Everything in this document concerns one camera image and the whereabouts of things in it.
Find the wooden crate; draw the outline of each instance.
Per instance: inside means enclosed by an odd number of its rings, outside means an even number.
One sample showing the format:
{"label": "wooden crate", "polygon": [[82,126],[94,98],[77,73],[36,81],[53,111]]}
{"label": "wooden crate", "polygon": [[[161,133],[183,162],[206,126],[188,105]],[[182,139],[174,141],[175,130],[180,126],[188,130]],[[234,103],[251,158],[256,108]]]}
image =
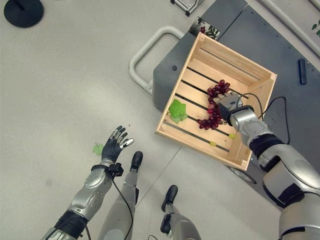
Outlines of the wooden crate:
{"label": "wooden crate", "polygon": [[[240,134],[229,125],[219,125],[216,130],[199,129],[197,119],[207,119],[207,89],[224,79],[232,91],[256,94],[265,110],[277,75],[221,43],[199,33],[181,70],[172,94],[163,111],[156,132],[207,154],[216,160],[241,170],[246,170],[251,151]],[[174,99],[186,104],[188,118],[176,124],[168,112]],[[249,95],[242,98],[260,115],[257,100]]]}

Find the black base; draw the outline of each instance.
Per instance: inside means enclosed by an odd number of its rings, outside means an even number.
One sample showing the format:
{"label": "black base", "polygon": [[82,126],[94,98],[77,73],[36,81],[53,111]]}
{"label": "black base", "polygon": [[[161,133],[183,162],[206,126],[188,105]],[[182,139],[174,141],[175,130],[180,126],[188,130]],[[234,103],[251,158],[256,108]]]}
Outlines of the black base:
{"label": "black base", "polygon": [[29,28],[40,22],[44,15],[44,6],[40,0],[9,0],[3,13],[12,25]]}

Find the gray table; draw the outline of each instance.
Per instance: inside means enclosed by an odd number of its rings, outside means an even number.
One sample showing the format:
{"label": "gray table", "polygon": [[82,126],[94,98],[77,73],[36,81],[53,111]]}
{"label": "gray table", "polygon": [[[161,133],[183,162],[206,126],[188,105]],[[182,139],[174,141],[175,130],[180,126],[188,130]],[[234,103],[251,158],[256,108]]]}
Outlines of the gray table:
{"label": "gray table", "polygon": [[[202,18],[220,30],[217,39],[220,43],[278,74],[271,100],[279,96],[287,98],[290,144],[320,173],[319,152],[314,148],[320,136],[317,124],[320,72],[308,64],[307,84],[300,85],[298,60],[304,57],[244,0],[217,0]],[[152,97],[160,111],[167,104],[194,40],[193,35],[186,33],[153,71]],[[284,116],[284,103],[279,99],[265,114],[265,121],[286,142]],[[261,185],[264,173],[254,156],[246,174],[257,183],[249,184],[269,199]]]}

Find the robot finger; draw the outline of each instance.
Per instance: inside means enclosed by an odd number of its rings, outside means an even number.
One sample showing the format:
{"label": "robot finger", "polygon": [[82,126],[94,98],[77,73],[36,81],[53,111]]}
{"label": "robot finger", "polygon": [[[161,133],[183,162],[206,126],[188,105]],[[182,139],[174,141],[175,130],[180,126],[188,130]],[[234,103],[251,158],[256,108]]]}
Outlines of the robot finger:
{"label": "robot finger", "polygon": [[118,132],[119,130],[121,130],[121,129],[122,129],[122,126],[121,126],[121,125],[118,126],[118,127],[111,133],[109,139],[112,139],[112,138],[117,134],[117,132]]}
{"label": "robot finger", "polygon": [[124,134],[121,135],[121,137],[118,138],[118,140],[117,140],[116,142],[117,142],[118,144],[120,144],[121,141],[122,141],[127,135],[128,135],[128,133],[125,132]]}
{"label": "robot finger", "polygon": [[118,141],[118,138],[120,137],[120,135],[121,135],[125,130],[126,130],[125,127],[122,128],[121,130],[119,130],[119,131],[116,133],[116,135],[114,136],[114,139],[115,139],[116,141]]}
{"label": "robot finger", "polygon": [[125,141],[123,141],[123,143],[121,143],[120,148],[124,149],[124,148],[130,146],[131,144],[133,144],[134,142],[135,142],[135,140],[133,138],[126,139]]}

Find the red grapes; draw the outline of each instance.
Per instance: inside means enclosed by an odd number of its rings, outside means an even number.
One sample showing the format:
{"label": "red grapes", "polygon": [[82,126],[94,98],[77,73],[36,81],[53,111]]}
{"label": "red grapes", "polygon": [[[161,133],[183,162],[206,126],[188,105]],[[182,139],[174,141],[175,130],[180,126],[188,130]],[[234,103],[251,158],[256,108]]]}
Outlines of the red grapes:
{"label": "red grapes", "polygon": [[230,83],[225,82],[225,80],[220,80],[219,83],[211,88],[208,88],[208,119],[198,119],[196,122],[199,124],[200,129],[216,129],[219,125],[223,124],[222,118],[220,116],[220,111],[218,105],[214,102],[214,98],[218,96],[218,94],[225,94],[230,91]]}

